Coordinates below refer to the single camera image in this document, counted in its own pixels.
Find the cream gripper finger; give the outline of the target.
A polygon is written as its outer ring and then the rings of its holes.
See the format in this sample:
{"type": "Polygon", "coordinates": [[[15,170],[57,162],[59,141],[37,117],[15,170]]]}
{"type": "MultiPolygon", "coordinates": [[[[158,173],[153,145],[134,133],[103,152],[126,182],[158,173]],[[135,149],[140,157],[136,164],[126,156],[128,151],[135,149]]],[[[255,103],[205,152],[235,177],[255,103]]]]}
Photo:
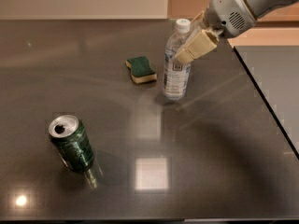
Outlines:
{"type": "Polygon", "coordinates": [[[195,29],[197,27],[206,28],[205,24],[205,16],[204,12],[199,12],[192,20],[191,20],[191,28],[195,29]]]}
{"type": "Polygon", "coordinates": [[[191,63],[215,49],[218,42],[219,39],[213,32],[201,30],[186,40],[178,49],[175,59],[182,64],[191,63]]]}

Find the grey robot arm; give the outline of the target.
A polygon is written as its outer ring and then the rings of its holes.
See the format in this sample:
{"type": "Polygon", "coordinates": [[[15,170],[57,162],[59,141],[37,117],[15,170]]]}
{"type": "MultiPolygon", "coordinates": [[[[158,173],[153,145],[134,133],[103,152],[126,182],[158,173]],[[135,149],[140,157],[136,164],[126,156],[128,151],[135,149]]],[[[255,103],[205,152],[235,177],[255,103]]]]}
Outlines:
{"type": "Polygon", "coordinates": [[[215,49],[221,38],[235,38],[254,27],[271,11],[299,0],[210,0],[191,21],[191,33],[175,58],[190,63],[215,49]]]}

